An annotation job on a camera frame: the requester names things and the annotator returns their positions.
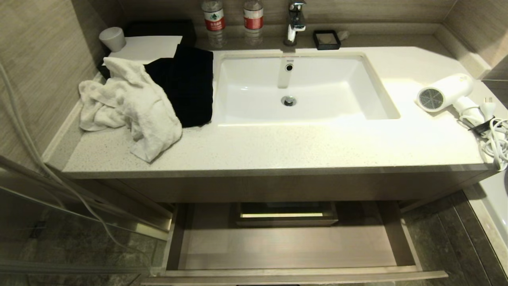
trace white towel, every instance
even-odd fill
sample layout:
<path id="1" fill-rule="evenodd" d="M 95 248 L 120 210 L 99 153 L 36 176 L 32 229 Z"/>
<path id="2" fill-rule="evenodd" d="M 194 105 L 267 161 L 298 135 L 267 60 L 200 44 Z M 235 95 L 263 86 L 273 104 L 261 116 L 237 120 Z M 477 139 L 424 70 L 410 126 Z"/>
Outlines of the white towel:
<path id="1" fill-rule="evenodd" d="M 104 58 L 104 63 L 111 72 L 106 84 L 79 84 L 80 127 L 98 131 L 127 124 L 136 141 L 131 153 L 151 162 L 182 136 L 173 106 L 142 64 L 118 58 Z"/>

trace chrome faucet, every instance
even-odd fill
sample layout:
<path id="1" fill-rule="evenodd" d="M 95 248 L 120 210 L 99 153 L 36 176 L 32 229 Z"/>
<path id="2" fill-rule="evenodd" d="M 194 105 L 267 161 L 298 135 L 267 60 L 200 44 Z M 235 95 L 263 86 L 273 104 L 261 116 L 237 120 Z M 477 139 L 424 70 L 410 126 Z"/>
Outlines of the chrome faucet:
<path id="1" fill-rule="evenodd" d="M 296 33 L 305 31 L 305 17 L 302 8 L 307 4 L 305 0 L 290 0 L 288 15 L 288 34 L 284 39 L 284 45 L 296 45 Z"/>

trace water bottle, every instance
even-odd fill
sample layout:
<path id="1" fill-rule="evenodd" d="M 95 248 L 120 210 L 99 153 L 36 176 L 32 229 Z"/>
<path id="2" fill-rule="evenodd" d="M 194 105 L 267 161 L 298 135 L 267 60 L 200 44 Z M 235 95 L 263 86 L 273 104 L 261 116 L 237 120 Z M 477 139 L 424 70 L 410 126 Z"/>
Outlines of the water bottle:
<path id="1" fill-rule="evenodd" d="M 204 0 L 201 9 L 205 14 L 205 24 L 208 30 L 208 40 L 215 48 L 222 48 L 226 44 L 226 22 L 221 0 Z"/>
<path id="2" fill-rule="evenodd" d="M 245 0 L 243 4 L 245 42 L 259 45 L 263 42 L 263 3 L 260 0 Z"/>

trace white quartz countertop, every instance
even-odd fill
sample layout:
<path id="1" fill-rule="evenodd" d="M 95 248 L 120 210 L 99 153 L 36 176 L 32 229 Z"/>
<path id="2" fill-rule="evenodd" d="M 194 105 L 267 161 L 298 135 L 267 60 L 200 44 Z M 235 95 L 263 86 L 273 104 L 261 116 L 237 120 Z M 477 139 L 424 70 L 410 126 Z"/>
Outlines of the white quartz countertop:
<path id="1" fill-rule="evenodd" d="M 216 51 L 215 58 L 249 51 Z M 273 55 L 280 50 L 258 50 Z M 315 54 L 297 49 L 295 56 Z M 371 62 L 401 117 L 346 124 L 220 126 L 187 128 L 182 139 L 149 164 L 129 152 L 126 127 L 86 132 L 63 168 L 70 178 L 158 178 L 250 175 L 378 173 L 490 168 L 475 136 L 458 124 L 450 108 L 429 114 L 414 102 L 424 86 L 466 73 L 455 59 L 417 47 L 346 47 L 320 54 L 362 53 Z M 498 103 L 476 81 L 470 98 Z"/>

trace drain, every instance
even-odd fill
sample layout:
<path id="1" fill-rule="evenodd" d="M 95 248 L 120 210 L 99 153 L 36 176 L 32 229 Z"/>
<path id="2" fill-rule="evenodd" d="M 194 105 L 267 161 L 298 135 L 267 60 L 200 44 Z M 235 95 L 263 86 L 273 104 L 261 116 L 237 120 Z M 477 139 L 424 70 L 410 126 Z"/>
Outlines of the drain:
<path id="1" fill-rule="evenodd" d="M 296 98 L 294 98 L 292 96 L 284 96 L 280 101 L 285 106 L 293 106 L 296 104 Z"/>

